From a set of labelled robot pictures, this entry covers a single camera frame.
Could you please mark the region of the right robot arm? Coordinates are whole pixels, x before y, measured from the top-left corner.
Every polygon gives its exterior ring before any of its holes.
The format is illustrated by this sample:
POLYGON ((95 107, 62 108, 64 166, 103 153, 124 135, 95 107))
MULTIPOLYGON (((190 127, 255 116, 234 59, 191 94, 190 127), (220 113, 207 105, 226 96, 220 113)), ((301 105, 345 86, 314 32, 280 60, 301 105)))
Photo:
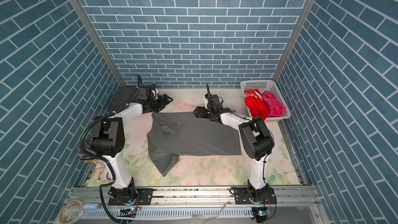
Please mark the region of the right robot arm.
POLYGON ((204 96, 205 106, 194 110, 197 118, 207 118, 237 130, 246 154, 251 159, 248 181, 249 197, 254 202, 268 198, 271 187, 266 179, 269 155, 275 146, 274 137, 260 117, 249 118, 223 107, 223 99, 216 94, 204 96))

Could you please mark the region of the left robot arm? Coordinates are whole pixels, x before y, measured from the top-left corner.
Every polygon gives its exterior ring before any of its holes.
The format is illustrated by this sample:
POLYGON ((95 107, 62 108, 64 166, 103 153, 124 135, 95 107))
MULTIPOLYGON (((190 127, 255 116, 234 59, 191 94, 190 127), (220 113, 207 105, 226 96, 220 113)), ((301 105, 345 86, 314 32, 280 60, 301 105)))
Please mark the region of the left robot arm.
POLYGON ((158 113, 172 101, 167 94, 159 94, 154 84, 122 87, 112 100, 110 116, 101 117, 93 123, 89 147, 108 167, 112 178, 108 194, 119 204, 131 205, 138 195, 123 157, 124 125, 144 113, 158 113))

